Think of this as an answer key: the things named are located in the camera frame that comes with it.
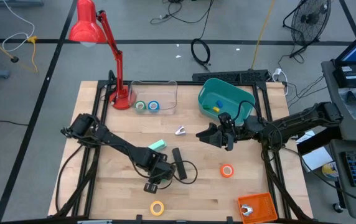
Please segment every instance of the orange tray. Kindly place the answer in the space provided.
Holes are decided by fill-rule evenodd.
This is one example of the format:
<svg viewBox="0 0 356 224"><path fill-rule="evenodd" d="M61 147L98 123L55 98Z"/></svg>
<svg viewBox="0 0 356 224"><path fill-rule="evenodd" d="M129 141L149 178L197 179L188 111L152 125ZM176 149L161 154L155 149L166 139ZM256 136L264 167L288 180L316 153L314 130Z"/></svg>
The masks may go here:
<svg viewBox="0 0 356 224"><path fill-rule="evenodd" d="M263 223L278 219L269 192L239 197L238 205L243 224ZM248 217L243 215L243 212L246 212L246 209L241 209L242 205L248 205L253 208L253 212Z"/></svg>

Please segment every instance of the black fan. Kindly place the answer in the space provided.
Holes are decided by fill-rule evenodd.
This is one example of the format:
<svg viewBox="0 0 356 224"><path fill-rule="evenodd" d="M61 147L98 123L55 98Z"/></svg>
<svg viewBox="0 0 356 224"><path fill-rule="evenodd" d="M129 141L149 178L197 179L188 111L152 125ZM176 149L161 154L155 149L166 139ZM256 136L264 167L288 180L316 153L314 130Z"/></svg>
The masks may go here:
<svg viewBox="0 0 356 224"><path fill-rule="evenodd" d="M290 57L304 51L309 45L319 41L330 17L330 0L301 0L298 6L283 20L283 27L291 29L291 37L295 44L302 48L292 53ZM293 14L291 27L285 20Z"/></svg>

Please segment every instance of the yellow tape roll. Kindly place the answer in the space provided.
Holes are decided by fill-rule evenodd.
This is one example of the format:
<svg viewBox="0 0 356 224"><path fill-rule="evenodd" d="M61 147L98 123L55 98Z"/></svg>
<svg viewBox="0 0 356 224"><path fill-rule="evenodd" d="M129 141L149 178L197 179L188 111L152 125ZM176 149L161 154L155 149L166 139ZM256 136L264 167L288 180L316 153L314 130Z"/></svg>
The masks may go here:
<svg viewBox="0 0 356 224"><path fill-rule="evenodd" d="M154 211L154 207L155 207L156 205L160 205L160 211L158 211L158 212L155 212L155 211ZM159 216L159 215L163 214L163 212L164 212L164 205L163 205L163 203L161 203L160 201L155 201L155 202L153 202L153 203L151 204L151 213L152 213L152 215L154 215L154 216Z"/></svg>

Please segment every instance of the gray floor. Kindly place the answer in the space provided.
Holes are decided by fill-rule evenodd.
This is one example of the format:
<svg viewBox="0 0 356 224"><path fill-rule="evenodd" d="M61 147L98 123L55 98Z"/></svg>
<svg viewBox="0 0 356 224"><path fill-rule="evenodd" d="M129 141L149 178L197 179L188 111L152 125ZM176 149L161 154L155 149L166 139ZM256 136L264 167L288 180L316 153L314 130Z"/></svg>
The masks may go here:
<svg viewBox="0 0 356 224"><path fill-rule="evenodd" d="M175 20L158 26L150 25L150 18L166 13L166 4L161 1L94 1L97 9L107 11L116 39L193 39L200 35L203 27L203 23L188 25ZM72 1L44 2L44 7L14 7L13 10L36 25L35 34L40 39L58 39ZM256 40L270 2L215 1L204 38ZM290 32L283 29L281 23L297 3L298 0L276 1L263 40L291 40ZM356 23L356 0L346 0L346 3ZM204 13L207 5L208 1L205 0L186 0L179 16L194 20ZM71 26L76 20L75 14ZM0 7L0 38L22 31L29 32L30 26ZM354 33L339 1L335 0L321 40L354 39ZM29 122L55 47L55 44L37 45L36 62L39 74L23 70L0 53L0 68L11 71L10 79L0 79L0 119ZM255 45L209 47L212 51L212 72L246 70L251 66ZM125 44L119 48L124 52L124 77L129 80L191 80L193 73L204 72L193 60L190 45ZM278 66L280 56L290 53L291 48L290 45L260 46L255 68L266 68L273 72ZM284 58L281 65L289 82L302 89L322 75L322 61L335 58L344 49L345 47L311 46L302 54L306 61L304 64ZM30 64L31 53L30 44L25 44L14 52L26 64ZM65 144L65 138L59 133L59 129L68 125L71 120L80 82L105 79L109 69L115 70L115 61L107 45L96 45L92 48L78 44L63 45L3 221L46 216ZM325 85L326 83L321 81L314 88L316 90ZM288 100L293 96L290 91ZM298 101L290 107L290 112L295 113L316 102L329 100L327 90L320 91ZM0 198L25 131L26 128L22 126L0 123ZM305 178L315 218L325 222L356 223L347 212L338 214L331 209L331 204L337 201L334 189L312 174L306 174Z"/></svg>

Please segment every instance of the wooden tabletop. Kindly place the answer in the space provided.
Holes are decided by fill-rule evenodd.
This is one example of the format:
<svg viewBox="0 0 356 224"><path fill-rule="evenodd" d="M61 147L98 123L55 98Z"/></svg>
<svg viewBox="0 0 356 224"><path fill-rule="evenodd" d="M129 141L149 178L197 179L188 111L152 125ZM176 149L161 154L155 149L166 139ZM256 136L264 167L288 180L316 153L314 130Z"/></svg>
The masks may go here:
<svg viewBox="0 0 356 224"><path fill-rule="evenodd" d="M72 121L80 113L91 113L97 82L82 82ZM289 114L281 83L267 83L268 97L273 119ZM253 93L250 87L241 87ZM144 220L197 220L224 221L232 216L240 221L237 198L244 195L268 192L264 162L261 160L261 144L250 140L240 141L233 151L202 143L195 137L197 132L208 128L210 118L202 115L197 104L197 95L201 86L178 86L176 113L173 115L138 115L132 109L118 111L108 108L107 127L135 146L148 146L160 139L165 140L167 147L162 153L173 162L171 150L179 147L184 160L193 162L198 170L197 181L184 185L173 180L170 187L158 190L156 194L143 191L146 179L140 177L133 169L131 162L124 154L108 146L101 148L98 172L96 174L90 218L133 220L142 214ZM262 114L266 117L262 92L259 91ZM187 134L176 136L179 126L185 126ZM61 165L78 147L74 139L68 139L65 145ZM287 147L297 150L294 142ZM286 188L304 213L312 217L307 188L297 155L280 150ZM78 174L83 157L79 152L66 166L60 183L60 207L71 196L77 186ZM220 174L222 164L231 164L235 170L233 177L226 179ZM194 177L194 169L185 164L188 179ZM277 200L280 194L276 189ZM87 190L82 193L79 214L83 213ZM155 201L165 206L164 213L155 217L149 207ZM279 216L283 217L283 207L278 204ZM54 214L55 193L49 208Z"/></svg>

